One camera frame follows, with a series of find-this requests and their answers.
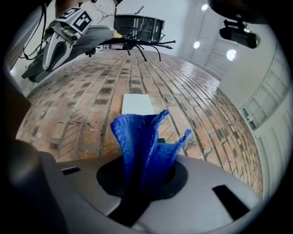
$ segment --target blue cloth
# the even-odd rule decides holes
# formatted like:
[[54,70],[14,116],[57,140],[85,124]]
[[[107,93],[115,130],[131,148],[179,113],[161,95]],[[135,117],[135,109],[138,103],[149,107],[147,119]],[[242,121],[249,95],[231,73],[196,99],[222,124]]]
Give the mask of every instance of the blue cloth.
[[191,133],[186,130],[175,144],[158,143],[158,128],[168,114],[164,110],[158,115],[120,115],[111,123],[123,154],[126,189],[135,187],[141,195],[164,184],[178,152]]

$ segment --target red brick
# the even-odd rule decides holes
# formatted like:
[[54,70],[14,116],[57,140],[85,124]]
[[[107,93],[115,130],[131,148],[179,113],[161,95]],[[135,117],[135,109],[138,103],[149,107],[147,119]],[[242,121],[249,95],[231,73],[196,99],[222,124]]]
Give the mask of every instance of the red brick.
[[101,130],[106,117],[106,108],[100,107],[99,111],[90,112],[86,125],[83,127],[80,142],[85,145],[100,146]]
[[88,88],[87,93],[97,93],[103,85],[104,80],[96,80]]
[[117,80],[115,93],[125,94],[128,89],[128,80]]
[[251,174],[250,174],[250,171],[249,171],[249,166],[248,166],[248,164],[246,164],[245,167],[246,167],[246,171],[247,171],[248,185],[251,185],[252,180],[251,180]]
[[190,128],[190,125],[185,118],[184,113],[179,107],[169,107],[168,109],[171,117],[176,124],[179,134],[182,137],[185,131]]
[[95,158],[97,156],[97,153],[95,151],[84,151],[84,150],[79,150],[77,152],[77,158],[78,159],[91,159]]
[[198,114],[198,116],[200,117],[203,125],[205,126],[206,131],[213,130],[214,127],[213,127],[211,121],[209,120],[209,118],[204,113],[204,111],[200,107],[195,107],[194,109],[195,109],[196,113]]
[[142,81],[146,87],[147,93],[157,93],[157,89],[150,78],[144,78]]
[[207,155],[206,160],[214,165],[221,166],[217,155],[214,152],[211,152]]
[[238,175],[237,170],[233,171],[232,175],[233,175],[234,177],[236,177],[237,179],[239,179],[239,175]]
[[81,129],[81,123],[76,123],[69,125],[60,146],[60,161],[62,158],[68,159],[71,157],[71,160],[75,159],[75,148],[77,146],[77,140],[79,132]]
[[234,171],[236,169],[236,163],[235,163],[235,159],[233,157],[232,149],[231,149],[231,147],[230,147],[230,145],[229,145],[229,143],[227,141],[223,144],[223,147],[224,147],[224,149],[226,151],[226,155],[227,155],[228,160],[229,160],[231,171]]
[[55,110],[51,110],[47,112],[45,119],[40,121],[38,133],[33,144],[38,150],[48,152],[50,147],[50,138],[53,134],[57,119]]
[[188,117],[189,122],[191,123],[191,126],[193,130],[195,131],[195,134],[199,140],[199,144],[201,144],[203,148],[203,153],[207,153],[211,151],[212,145],[210,143],[209,137],[207,135],[207,132],[203,128],[199,118],[197,117],[194,110],[188,109],[186,112],[186,115]]
[[161,113],[165,109],[162,105],[161,99],[153,93],[149,94],[149,96],[151,98],[152,108],[154,110],[154,114]]
[[159,138],[164,138],[166,143],[175,143],[177,141],[174,127],[170,123],[168,117],[166,117],[159,127]]
[[56,126],[54,128],[54,133],[52,135],[52,138],[54,139],[61,139],[63,136],[63,133],[65,131],[65,128],[70,120],[70,117],[73,113],[72,109],[63,109],[63,111],[59,112],[59,118],[56,123]]
[[161,82],[156,82],[157,87],[159,88],[161,94],[167,94],[167,95],[171,95],[171,92],[169,90],[169,88]]
[[172,82],[166,82],[166,85],[169,87],[172,93],[180,93],[179,89]]
[[211,133],[210,136],[213,141],[215,150],[217,151],[217,154],[221,160],[223,169],[227,172],[231,172],[231,169],[227,160],[227,156],[225,154],[223,146],[221,145],[220,140],[218,139],[218,136],[216,135],[216,133]]
[[191,95],[187,90],[182,90],[181,92],[187,100],[191,98]]
[[110,124],[119,114],[121,114],[122,100],[123,100],[122,94],[118,94],[118,93],[114,94],[111,107],[110,107],[107,125],[106,125],[105,140],[103,145],[103,155],[109,155],[109,154],[118,153],[121,151],[119,143],[111,131]]
[[200,148],[197,145],[192,145],[186,149],[186,153],[188,157],[195,159],[202,159],[202,153]]
[[162,83],[163,81],[162,81],[162,79],[160,78],[160,76],[157,74],[157,72],[156,71],[149,71],[149,74],[151,75],[151,77],[153,78],[153,80],[157,83],[157,82],[159,82],[159,83]]
[[210,110],[210,112],[212,113],[212,115],[215,117],[215,119],[217,120],[217,123],[222,126],[224,125],[223,124],[223,121],[222,121],[222,117],[220,116],[219,113],[217,113],[217,111],[215,111],[215,109],[212,107],[213,104],[211,101],[209,101],[209,103],[211,104],[211,106],[208,107],[208,109]]

